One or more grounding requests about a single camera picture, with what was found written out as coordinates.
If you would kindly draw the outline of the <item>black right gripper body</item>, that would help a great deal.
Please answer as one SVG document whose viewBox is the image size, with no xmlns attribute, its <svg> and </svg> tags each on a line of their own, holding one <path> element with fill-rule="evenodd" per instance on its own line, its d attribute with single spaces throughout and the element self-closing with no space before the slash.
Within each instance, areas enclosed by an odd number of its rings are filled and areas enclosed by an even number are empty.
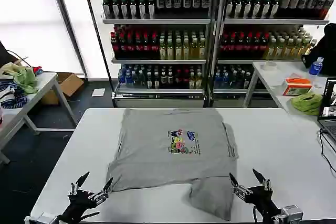
<svg viewBox="0 0 336 224">
<path fill-rule="evenodd" d="M 263 222 L 274 222 L 275 216 L 281 210 L 272 201 L 272 190 L 265 190 L 264 186 L 249 187 L 251 192 L 245 196 L 245 203 L 253 204 L 262 215 Z"/>
</svg>

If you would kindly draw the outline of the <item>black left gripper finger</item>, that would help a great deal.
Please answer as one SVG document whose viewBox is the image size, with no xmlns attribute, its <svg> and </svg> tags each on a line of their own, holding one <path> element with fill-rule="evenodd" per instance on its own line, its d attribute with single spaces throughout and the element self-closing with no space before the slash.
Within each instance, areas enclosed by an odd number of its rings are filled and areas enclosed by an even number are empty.
<svg viewBox="0 0 336 224">
<path fill-rule="evenodd" d="M 69 192 L 69 196 L 76 195 L 79 191 L 80 187 L 84 184 L 90 172 L 86 172 L 82 176 L 80 176 L 75 183 L 71 184 L 71 190 Z"/>
<path fill-rule="evenodd" d="M 109 197 L 109 190 L 110 190 L 112 182 L 113 182 L 113 178 L 111 177 L 108 180 L 108 182 L 105 184 L 105 186 L 103 187 L 103 190 L 96 194 L 89 196 L 89 200 L 96 205 L 100 205 L 104 201 L 106 201 L 106 199 Z"/>
</svg>

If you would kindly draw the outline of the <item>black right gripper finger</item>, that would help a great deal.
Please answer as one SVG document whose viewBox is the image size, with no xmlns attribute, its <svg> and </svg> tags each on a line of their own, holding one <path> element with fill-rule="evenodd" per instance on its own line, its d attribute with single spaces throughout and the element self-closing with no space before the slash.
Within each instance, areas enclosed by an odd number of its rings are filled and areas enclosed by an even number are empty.
<svg viewBox="0 0 336 224">
<path fill-rule="evenodd" d="M 268 191 L 272 191 L 270 179 L 266 179 L 262 175 L 262 173 L 260 173 L 259 171 L 255 170 L 254 168 L 252 169 L 252 171 L 253 171 L 255 177 L 257 178 L 257 180 L 259 181 L 259 183 L 264 186 L 264 189 L 268 190 Z"/>
<path fill-rule="evenodd" d="M 249 195 L 249 190 L 240 185 L 232 173 L 229 173 L 229 177 L 234 194 L 240 199 L 245 199 L 245 197 Z"/>
</svg>

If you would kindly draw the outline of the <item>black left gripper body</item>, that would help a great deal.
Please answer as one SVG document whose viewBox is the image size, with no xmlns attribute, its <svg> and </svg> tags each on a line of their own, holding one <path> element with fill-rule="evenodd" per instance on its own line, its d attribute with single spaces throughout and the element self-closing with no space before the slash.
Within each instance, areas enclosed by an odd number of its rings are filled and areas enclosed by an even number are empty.
<svg viewBox="0 0 336 224">
<path fill-rule="evenodd" d="M 59 221 L 63 222 L 80 222 L 86 218 L 98 215 L 100 212 L 84 215 L 88 209 L 95 209 L 97 203 L 90 196 L 94 195 L 93 192 L 78 190 L 76 194 L 69 195 L 70 204 L 66 210 L 57 216 Z"/>
</svg>

